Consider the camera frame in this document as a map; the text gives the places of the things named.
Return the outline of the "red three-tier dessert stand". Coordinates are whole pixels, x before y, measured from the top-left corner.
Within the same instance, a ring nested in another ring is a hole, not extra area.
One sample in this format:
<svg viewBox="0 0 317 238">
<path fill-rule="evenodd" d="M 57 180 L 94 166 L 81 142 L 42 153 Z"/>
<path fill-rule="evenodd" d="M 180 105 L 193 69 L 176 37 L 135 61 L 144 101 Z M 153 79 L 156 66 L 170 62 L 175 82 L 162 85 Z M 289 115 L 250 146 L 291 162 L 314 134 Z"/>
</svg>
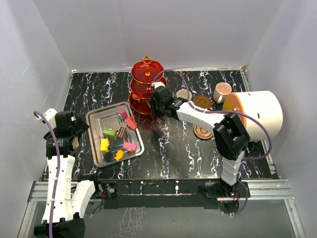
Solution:
<svg viewBox="0 0 317 238">
<path fill-rule="evenodd" d="M 131 93 L 128 99 L 134 111 L 143 115 L 151 114 L 149 98 L 151 97 L 152 82 L 163 70 L 160 62 L 152 60 L 148 55 L 135 63 L 131 70 Z"/>
</svg>

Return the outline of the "stainless steel tray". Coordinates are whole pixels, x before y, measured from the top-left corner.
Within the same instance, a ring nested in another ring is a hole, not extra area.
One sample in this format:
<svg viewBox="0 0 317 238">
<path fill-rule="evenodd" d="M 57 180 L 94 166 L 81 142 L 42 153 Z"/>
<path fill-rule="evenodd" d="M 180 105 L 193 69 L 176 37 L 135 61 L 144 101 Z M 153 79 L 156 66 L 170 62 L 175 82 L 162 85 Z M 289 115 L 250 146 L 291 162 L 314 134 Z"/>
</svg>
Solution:
<svg viewBox="0 0 317 238">
<path fill-rule="evenodd" d="M 89 111 L 86 122 L 94 163 L 99 168 L 132 159 L 145 150 L 127 102 Z"/>
</svg>

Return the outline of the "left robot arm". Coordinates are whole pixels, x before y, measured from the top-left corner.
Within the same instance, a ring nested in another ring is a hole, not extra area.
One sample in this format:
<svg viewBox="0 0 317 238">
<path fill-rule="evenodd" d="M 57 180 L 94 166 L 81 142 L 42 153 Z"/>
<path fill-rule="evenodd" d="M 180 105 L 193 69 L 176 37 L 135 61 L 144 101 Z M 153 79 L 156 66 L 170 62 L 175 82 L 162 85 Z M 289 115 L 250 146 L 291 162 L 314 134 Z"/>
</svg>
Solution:
<svg viewBox="0 0 317 238">
<path fill-rule="evenodd" d="M 102 193 L 94 175 L 85 175 L 72 187 L 72 169 L 79 140 L 89 126 L 74 111 L 57 112 L 49 108 L 43 114 L 34 111 L 37 120 L 49 128 L 44 136 L 49 169 L 46 208 L 40 225 L 34 227 L 37 238 L 82 238 L 84 214 L 90 198 Z"/>
</svg>

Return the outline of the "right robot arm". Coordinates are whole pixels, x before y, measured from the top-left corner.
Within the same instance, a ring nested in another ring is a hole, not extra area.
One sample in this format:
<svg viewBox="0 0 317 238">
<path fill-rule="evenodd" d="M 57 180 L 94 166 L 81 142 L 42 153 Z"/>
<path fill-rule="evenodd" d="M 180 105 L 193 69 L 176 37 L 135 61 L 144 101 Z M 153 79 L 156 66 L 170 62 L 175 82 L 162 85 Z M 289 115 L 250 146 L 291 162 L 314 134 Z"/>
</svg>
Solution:
<svg viewBox="0 0 317 238">
<path fill-rule="evenodd" d="M 250 140 L 238 115 L 200 108 L 192 101 L 173 98 L 162 83 L 151 85 L 151 110 L 155 117 L 167 116 L 190 122 L 210 132 L 222 156 L 222 173 L 213 193 L 231 197 L 238 192 L 241 166 Z"/>
</svg>

